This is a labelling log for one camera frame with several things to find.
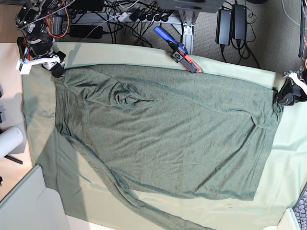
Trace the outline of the green T-shirt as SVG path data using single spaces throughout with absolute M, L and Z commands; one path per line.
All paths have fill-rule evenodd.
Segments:
M 58 132 L 122 204 L 167 230 L 202 226 L 135 191 L 253 200 L 283 115 L 275 90 L 206 73 L 94 65 L 54 83 Z

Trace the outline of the blue orange clamp left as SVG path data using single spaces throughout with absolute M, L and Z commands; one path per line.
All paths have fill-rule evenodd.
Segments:
M 20 59 L 22 61 L 28 59 L 29 46 L 26 44 L 24 37 L 17 38 L 17 46 L 20 54 Z

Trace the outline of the blue orange clamp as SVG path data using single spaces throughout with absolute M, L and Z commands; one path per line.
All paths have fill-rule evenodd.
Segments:
M 186 71 L 200 73 L 200 67 L 188 56 L 188 51 L 182 43 L 179 43 L 163 27 L 156 26 L 154 31 L 172 48 L 171 58 L 180 63 Z
M 26 44 L 24 37 L 17 38 L 17 46 L 20 54 L 20 59 L 22 61 L 28 59 L 29 46 Z

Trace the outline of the black power brick floor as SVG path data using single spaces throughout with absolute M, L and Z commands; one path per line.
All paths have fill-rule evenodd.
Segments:
M 103 27 L 94 25 L 72 25 L 69 30 L 69 36 L 73 38 L 100 39 L 103 33 Z

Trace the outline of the white cylinder roll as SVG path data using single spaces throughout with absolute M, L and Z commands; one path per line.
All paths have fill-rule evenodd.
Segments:
M 15 126 L 0 134 L 0 158 L 4 158 L 24 141 L 22 131 Z

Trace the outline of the power strip with plugs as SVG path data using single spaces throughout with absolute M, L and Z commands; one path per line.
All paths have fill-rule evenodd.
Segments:
M 121 23 L 167 23 L 167 24 L 181 24 L 181 18 L 178 13 L 174 12 L 142 12 L 141 10 L 135 12 L 100 12 L 103 18 L 111 19 L 115 22 Z

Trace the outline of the black power adapter right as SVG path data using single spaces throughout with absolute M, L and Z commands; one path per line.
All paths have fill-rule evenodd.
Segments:
M 244 5 L 235 4 L 232 7 L 232 38 L 246 40 L 247 36 L 247 9 Z

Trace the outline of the black power adapter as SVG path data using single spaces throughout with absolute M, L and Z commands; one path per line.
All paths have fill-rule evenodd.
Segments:
M 216 38 L 217 44 L 228 46 L 231 39 L 231 11 L 219 9 L 217 15 Z
M 232 7 L 232 38 L 246 40 L 247 36 L 247 9 L 244 5 L 235 4 Z

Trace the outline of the black power adapter left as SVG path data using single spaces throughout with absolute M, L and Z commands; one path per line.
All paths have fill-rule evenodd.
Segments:
M 217 44 L 228 46 L 231 39 L 231 11 L 219 9 L 217 15 L 216 38 Z

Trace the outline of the blue orange clamp centre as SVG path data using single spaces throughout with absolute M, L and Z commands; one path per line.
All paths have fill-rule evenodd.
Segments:
M 186 71 L 200 73 L 200 67 L 188 56 L 188 51 L 182 43 L 179 43 L 163 27 L 156 26 L 154 31 L 172 48 L 171 58 L 180 63 Z

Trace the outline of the light green table cloth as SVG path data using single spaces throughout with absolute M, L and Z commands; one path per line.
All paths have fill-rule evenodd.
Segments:
M 139 46 L 58 42 L 65 70 L 94 65 L 131 65 L 184 70 L 163 50 Z M 201 73 L 249 81 L 277 92 L 284 78 L 275 72 L 194 56 Z M 56 87 L 51 72 L 35 65 L 22 77 L 23 112 L 31 161 L 48 188 L 56 190 L 67 215 L 118 230 L 165 230 L 136 214 L 107 189 L 84 157 L 56 128 Z M 135 191 L 145 203 L 199 224 L 201 230 L 261 230 L 281 223 L 307 185 L 307 104 L 283 106 L 253 200 L 183 199 Z

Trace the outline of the aluminium frame post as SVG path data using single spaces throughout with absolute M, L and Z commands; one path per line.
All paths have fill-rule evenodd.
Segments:
M 182 22 L 182 36 L 181 42 L 188 51 L 188 54 L 193 54 L 193 43 L 194 43 L 194 27 L 198 11 L 191 10 L 179 10 L 181 22 Z

